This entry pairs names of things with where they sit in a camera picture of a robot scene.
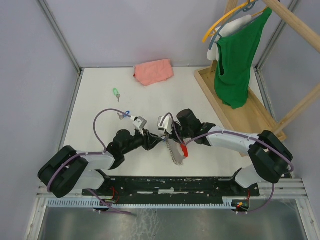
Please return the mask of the metal key organizer red handle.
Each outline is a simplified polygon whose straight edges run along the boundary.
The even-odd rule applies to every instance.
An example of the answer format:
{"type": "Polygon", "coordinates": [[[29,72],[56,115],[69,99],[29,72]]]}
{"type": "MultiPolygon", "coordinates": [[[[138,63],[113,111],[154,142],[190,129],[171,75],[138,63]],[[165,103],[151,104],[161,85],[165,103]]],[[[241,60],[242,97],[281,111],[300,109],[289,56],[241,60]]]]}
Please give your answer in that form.
{"type": "Polygon", "coordinates": [[[184,160],[187,157],[185,156],[181,145],[171,139],[166,139],[165,145],[169,151],[173,163],[177,166],[183,166],[184,160]]]}

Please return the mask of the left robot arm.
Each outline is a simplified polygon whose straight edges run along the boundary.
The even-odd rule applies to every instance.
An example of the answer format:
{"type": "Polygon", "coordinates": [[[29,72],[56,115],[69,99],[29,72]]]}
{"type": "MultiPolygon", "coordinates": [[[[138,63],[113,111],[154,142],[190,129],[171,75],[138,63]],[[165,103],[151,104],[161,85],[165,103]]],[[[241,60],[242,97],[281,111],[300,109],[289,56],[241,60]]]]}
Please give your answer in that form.
{"type": "Polygon", "coordinates": [[[138,148],[150,151],[162,141],[146,129],[142,132],[136,129],[134,135],[122,129],[102,152],[77,151],[70,145],[64,146],[39,170],[37,177],[57,198],[76,189],[93,189],[99,195],[106,195],[111,183],[99,171],[114,170],[125,161],[126,154],[138,148]]]}

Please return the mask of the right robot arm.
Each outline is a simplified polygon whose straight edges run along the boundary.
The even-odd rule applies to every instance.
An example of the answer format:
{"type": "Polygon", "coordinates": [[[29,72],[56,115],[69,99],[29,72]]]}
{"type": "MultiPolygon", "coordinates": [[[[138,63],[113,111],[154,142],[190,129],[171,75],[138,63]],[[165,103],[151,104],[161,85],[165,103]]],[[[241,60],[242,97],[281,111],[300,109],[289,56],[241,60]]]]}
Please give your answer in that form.
{"type": "Polygon", "coordinates": [[[231,193],[236,196],[262,181],[276,184],[283,175],[294,171],[293,155],[269,130],[259,134],[228,130],[214,123],[201,122],[189,108],[178,113],[177,121],[167,113],[157,124],[171,140],[184,146],[195,142],[249,156],[251,165],[238,170],[229,183],[231,193]]]}

